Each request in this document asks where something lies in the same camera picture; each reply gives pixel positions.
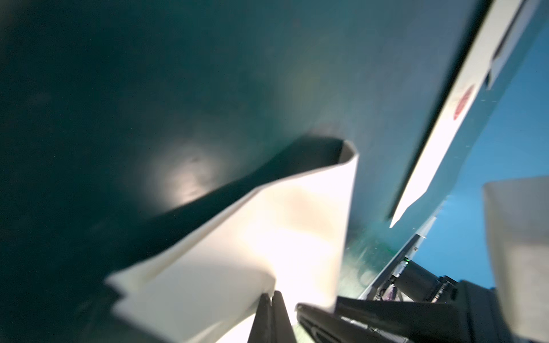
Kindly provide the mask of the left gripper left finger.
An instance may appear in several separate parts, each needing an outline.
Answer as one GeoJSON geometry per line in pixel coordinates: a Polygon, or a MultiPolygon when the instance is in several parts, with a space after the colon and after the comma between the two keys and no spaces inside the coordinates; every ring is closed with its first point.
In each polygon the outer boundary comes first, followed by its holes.
{"type": "Polygon", "coordinates": [[[255,313],[248,343],[271,343],[272,341],[272,306],[269,294],[264,293],[255,313]]]}

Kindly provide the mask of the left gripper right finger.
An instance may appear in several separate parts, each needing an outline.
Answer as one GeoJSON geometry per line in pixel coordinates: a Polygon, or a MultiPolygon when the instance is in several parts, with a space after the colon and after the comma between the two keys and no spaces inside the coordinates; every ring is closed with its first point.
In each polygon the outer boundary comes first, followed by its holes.
{"type": "Polygon", "coordinates": [[[271,301],[272,324],[271,342],[275,343],[296,343],[293,327],[287,313],[283,295],[275,291],[271,301]]]}

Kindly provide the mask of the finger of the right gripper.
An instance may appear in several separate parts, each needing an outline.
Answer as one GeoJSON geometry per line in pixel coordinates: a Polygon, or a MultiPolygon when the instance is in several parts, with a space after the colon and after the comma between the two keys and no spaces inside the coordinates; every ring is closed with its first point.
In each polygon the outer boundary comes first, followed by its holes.
{"type": "Polygon", "coordinates": [[[387,332],[412,342],[514,342],[496,293],[457,283],[447,302],[382,302],[340,297],[333,313],[296,307],[298,322],[316,342],[387,342],[387,332]]]}

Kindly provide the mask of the cream paper sheet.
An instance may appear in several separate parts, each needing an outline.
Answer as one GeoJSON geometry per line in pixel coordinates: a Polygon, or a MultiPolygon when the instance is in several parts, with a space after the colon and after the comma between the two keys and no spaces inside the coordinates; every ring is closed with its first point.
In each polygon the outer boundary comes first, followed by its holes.
{"type": "Polygon", "coordinates": [[[162,253],[107,278],[113,314],[164,342],[245,342],[262,294],[335,308],[359,152],[254,188],[162,253]]]}

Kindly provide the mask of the yellow envelope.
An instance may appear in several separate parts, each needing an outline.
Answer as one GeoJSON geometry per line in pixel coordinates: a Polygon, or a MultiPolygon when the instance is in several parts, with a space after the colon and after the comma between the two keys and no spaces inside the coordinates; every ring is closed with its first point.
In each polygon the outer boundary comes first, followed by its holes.
{"type": "Polygon", "coordinates": [[[522,5],[522,1],[490,4],[397,203],[390,227],[428,190],[522,5]]]}

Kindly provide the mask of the grey envelope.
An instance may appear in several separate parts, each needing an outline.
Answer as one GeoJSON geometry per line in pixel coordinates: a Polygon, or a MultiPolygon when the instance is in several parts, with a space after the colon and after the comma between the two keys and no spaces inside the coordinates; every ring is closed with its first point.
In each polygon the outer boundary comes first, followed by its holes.
{"type": "Polygon", "coordinates": [[[522,1],[518,8],[513,21],[510,23],[506,34],[502,38],[498,49],[496,50],[486,78],[486,89],[492,90],[494,84],[502,72],[504,66],[513,54],[516,45],[523,36],[524,31],[528,28],[530,21],[536,14],[541,0],[525,0],[522,1]]]}

